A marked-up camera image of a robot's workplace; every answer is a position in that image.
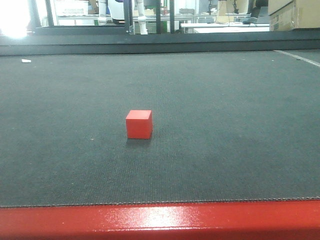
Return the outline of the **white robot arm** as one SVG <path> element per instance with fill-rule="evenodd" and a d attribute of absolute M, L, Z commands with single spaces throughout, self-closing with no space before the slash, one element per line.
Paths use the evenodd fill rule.
<path fill-rule="evenodd" d="M 145 16 L 145 6 L 144 6 L 144 0 L 135 0 L 134 1 L 137 10 L 138 10 L 138 23 L 140 27 L 140 34 L 141 35 L 147 35 L 148 29 L 147 29 L 147 23 L 146 23 L 146 16 Z"/>
<path fill-rule="evenodd" d="M 101 26 L 106 25 L 108 0 L 98 0 L 97 7 L 98 7 L 98 23 Z"/>

